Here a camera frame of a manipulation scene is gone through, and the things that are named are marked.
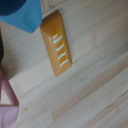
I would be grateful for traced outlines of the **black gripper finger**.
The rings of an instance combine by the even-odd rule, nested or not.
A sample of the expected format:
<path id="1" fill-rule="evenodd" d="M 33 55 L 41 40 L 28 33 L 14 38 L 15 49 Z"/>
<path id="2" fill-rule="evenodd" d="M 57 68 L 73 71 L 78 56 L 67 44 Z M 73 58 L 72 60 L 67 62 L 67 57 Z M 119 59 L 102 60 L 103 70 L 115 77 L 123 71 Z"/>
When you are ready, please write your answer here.
<path id="1" fill-rule="evenodd" d="M 2 60 L 3 60 L 3 40 L 2 40 L 1 31 L 0 31 L 0 67 L 1 67 Z"/>

